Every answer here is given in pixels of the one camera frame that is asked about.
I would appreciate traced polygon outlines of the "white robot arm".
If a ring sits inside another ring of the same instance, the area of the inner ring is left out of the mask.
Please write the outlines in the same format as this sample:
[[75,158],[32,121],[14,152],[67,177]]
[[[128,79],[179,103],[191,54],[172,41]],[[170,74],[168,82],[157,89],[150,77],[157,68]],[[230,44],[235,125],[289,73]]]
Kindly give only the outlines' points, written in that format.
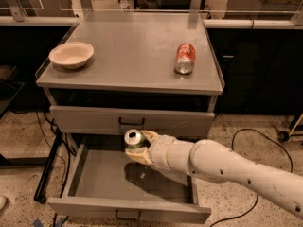
[[131,129],[124,135],[128,157],[157,170],[174,171],[211,183],[237,183],[298,218],[303,218],[303,177],[250,161],[208,139],[196,143]]

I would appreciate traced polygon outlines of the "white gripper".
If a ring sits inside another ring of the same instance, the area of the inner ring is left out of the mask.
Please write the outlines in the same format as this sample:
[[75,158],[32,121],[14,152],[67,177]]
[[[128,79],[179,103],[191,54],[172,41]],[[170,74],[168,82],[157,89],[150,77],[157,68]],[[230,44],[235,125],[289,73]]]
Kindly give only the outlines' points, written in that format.
[[147,147],[130,149],[126,148],[126,155],[133,161],[142,165],[153,165],[158,169],[171,170],[169,165],[169,148],[176,140],[173,136],[159,135],[155,131],[141,130],[145,139],[151,144]]

